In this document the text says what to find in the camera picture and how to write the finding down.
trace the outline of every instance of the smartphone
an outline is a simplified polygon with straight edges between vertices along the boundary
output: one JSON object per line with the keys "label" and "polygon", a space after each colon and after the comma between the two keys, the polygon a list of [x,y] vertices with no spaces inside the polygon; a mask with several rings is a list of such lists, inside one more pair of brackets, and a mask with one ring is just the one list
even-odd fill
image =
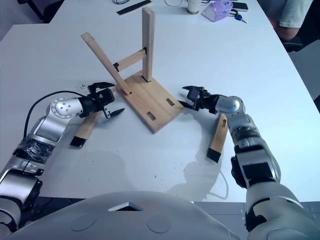
{"label": "smartphone", "polygon": [[233,9],[237,10],[238,12],[248,12],[248,6],[244,2],[235,2],[233,1]]}

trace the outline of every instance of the gray floor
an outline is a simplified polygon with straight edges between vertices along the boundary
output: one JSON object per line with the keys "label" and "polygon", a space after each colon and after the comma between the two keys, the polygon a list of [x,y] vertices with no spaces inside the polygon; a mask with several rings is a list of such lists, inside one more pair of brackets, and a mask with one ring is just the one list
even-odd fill
{"label": "gray floor", "polygon": [[320,40],[298,52],[288,53],[311,97],[320,95]]}
{"label": "gray floor", "polygon": [[[194,202],[213,218],[224,224],[232,232],[246,240],[248,232],[245,226],[245,204],[240,202]],[[320,227],[320,201],[302,202],[303,207],[310,213]]]}

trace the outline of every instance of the table surface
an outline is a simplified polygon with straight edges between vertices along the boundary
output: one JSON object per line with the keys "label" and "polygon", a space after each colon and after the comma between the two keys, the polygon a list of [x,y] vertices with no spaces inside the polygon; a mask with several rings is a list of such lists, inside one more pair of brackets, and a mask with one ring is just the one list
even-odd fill
{"label": "table surface", "polygon": [[[156,20],[153,77],[180,100],[187,93],[181,87],[187,85],[241,97],[279,162],[281,182],[300,201],[319,201],[313,186],[320,180],[320,115],[271,25],[231,20],[190,25]],[[85,94],[93,82],[114,83],[81,39],[84,32],[96,38],[112,62],[141,48],[141,24],[135,22],[15,25],[0,43],[1,168],[21,141],[28,109],[37,99],[59,90]],[[128,77],[141,67],[136,63],[121,75]],[[34,109],[29,129],[50,101]],[[115,94],[110,110],[123,107],[118,117],[101,118],[80,149],[69,147],[81,123],[72,120],[41,176],[41,196],[88,198],[145,190],[190,201],[245,201],[246,191],[231,176],[229,134],[219,164],[206,158],[217,116],[185,110],[152,134]]]}
{"label": "table surface", "polygon": [[[130,0],[121,5],[112,3],[112,0],[66,0],[50,22],[50,24],[140,24],[141,8],[119,16],[117,11],[141,2],[142,0]],[[169,4],[176,5],[180,0],[167,0]],[[257,0],[242,0],[248,6],[249,12],[242,13],[243,19],[250,26],[267,27],[270,25],[266,15],[259,6]],[[180,7],[169,7],[164,0],[153,0],[148,5],[156,14],[156,23],[172,25],[212,25],[212,22],[201,14],[191,15],[187,13],[188,3],[183,0]],[[207,4],[200,7],[200,13]],[[224,21],[217,21],[216,26],[232,27],[234,19],[228,17]]]}

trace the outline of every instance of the person's arm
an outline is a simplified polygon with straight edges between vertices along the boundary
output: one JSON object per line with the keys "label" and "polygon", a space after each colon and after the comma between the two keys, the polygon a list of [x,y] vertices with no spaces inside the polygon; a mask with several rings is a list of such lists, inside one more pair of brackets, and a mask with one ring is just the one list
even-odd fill
{"label": "person's arm", "polygon": [[312,2],[313,0],[287,0],[279,21],[269,18],[280,39],[290,41],[297,35]]}
{"label": "person's arm", "polygon": [[279,22],[269,18],[270,23],[272,24],[278,37],[284,41],[290,41],[293,39],[299,32],[299,27],[283,27],[279,25]]}

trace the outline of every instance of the gray shirt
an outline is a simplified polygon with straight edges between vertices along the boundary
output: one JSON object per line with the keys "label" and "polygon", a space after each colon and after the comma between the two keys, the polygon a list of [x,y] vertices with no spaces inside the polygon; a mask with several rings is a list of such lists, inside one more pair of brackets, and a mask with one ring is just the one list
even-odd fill
{"label": "gray shirt", "polygon": [[313,0],[257,0],[268,18],[285,28],[300,28]]}

